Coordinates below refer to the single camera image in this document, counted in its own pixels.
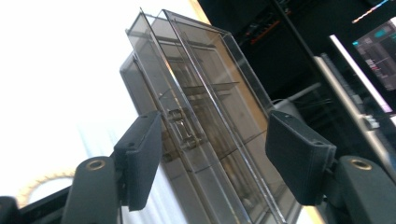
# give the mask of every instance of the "screw hole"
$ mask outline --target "screw hole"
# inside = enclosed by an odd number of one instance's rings
[[[91,170],[91,171],[94,171],[94,170],[99,170],[99,169],[102,169],[104,166],[105,166],[105,162],[104,161],[99,161],[99,160],[96,160],[96,161],[90,161],[88,164],[87,164],[87,169],[88,170]]]
[[[361,170],[373,169],[372,165],[370,165],[369,163],[364,162],[364,161],[353,159],[350,161],[350,163],[352,163],[352,165],[354,165],[356,168],[361,169]]]
[[[317,145],[317,146],[324,146],[325,144],[322,143],[322,142],[319,142],[319,141],[315,141],[315,140],[314,140],[314,145]]]

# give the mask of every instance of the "monitor screen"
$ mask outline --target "monitor screen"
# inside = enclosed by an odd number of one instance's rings
[[[387,91],[396,90],[396,17],[353,43]]]

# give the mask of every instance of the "transparent plastic box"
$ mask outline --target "transparent plastic box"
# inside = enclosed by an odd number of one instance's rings
[[[230,33],[141,13],[121,75],[139,113],[163,115],[162,165],[189,223],[294,222],[300,206],[265,156],[272,104]]]

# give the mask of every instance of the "clear plastic container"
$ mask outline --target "clear plastic container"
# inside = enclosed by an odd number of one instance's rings
[[[140,113],[163,115],[163,166],[190,223],[285,223],[297,206],[265,156],[271,101],[230,33],[141,13],[121,74]]]

